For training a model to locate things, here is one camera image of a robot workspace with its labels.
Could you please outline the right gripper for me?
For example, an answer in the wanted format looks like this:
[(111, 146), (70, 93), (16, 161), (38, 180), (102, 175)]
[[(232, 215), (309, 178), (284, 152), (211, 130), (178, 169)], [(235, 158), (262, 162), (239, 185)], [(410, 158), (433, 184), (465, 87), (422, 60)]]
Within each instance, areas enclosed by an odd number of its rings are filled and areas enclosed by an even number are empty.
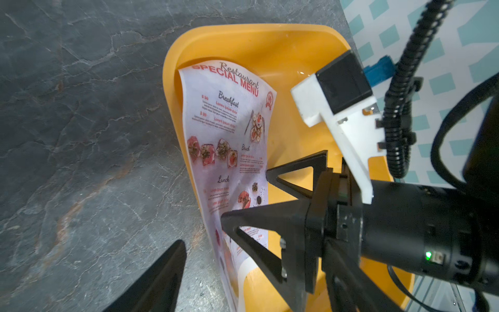
[[(267, 182), (297, 199), (311, 199), (311, 206), (309, 200), (293, 200), (221, 216), (223, 231), (255, 261), (292, 311), (305, 311), (317, 276), (305, 274), (308, 263), (317, 268), (317, 260), (305, 255), (305, 227), (312, 251), (322, 257), (334, 311), (398, 310), (360, 269), (362, 257), (386, 264), (390, 275), (399, 268), (447, 282), (468, 282), (464, 195), (375, 181), (374, 199), (365, 205), (352, 176), (326, 169), (323, 150), (266, 171)], [(293, 183), (308, 178), (312, 189)], [(281, 257), (249, 236), (245, 226), (279, 234), (285, 242)]]

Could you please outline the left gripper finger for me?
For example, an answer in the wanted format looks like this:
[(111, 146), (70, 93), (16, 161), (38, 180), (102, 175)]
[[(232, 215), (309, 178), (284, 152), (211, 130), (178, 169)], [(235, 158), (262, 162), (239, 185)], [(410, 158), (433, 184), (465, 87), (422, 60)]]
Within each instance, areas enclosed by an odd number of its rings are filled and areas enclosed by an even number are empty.
[(175, 241), (105, 311), (174, 311), (186, 260), (184, 241)]

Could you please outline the red special menu sheet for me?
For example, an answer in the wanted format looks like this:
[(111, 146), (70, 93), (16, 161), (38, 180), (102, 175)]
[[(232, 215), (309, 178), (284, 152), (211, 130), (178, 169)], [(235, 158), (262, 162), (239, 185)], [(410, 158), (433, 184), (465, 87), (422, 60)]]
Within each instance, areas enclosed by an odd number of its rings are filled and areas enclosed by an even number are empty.
[(268, 203), (267, 138), (277, 94), (229, 61), (200, 62), (179, 76), (194, 189), (229, 306), (244, 311), (242, 286), (255, 265), (223, 231), (221, 217)]

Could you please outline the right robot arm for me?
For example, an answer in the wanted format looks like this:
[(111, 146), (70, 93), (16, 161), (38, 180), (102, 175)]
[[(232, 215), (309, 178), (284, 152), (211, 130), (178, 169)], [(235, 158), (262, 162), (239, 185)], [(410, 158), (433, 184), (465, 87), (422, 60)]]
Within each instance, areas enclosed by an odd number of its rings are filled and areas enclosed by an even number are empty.
[[(486, 99), (491, 105), (459, 181), (441, 160), (446, 134)], [(447, 189), (374, 182), (370, 205), (347, 164), (326, 166), (326, 152), (268, 171), (294, 200), (222, 215), (222, 229), (257, 264), (293, 311), (305, 309), (317, 272), (326, 275), (334, 311), (398, 311), (361, 270), (362, 258), (470, 287), (475, 311), (498, 294), (498, 77), (470, 91), (444, 119), (431, 149)]]

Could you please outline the yellow plastic tray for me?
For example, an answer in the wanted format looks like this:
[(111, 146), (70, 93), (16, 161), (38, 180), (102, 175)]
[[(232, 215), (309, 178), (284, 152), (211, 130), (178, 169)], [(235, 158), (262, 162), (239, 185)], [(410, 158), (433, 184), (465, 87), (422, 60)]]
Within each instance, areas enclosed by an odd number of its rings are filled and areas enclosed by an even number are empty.
[[(216, 25), (197, 27), (181, 35), (166, 55), (162, 84), (192, 188), (178, 69), (214, 59), (234, 62), (257, 74), (277, 92), (267, 145), (269, 167), (324, 149), (329, 152), (328, 165), (334, 166), (340, 165), (341, 155), (333, 137), (324, 124), (312, 128), (304, 124), (291, 88), (349, 49), (353, 51), (340, 33), (323, 25)], [(406, 308), (409, 299), (395, 286), (386, 265), (362, 258), (361, 268), (391, 300)], [(241, 286), (246, 311), (290, 311), (258, 268)]]

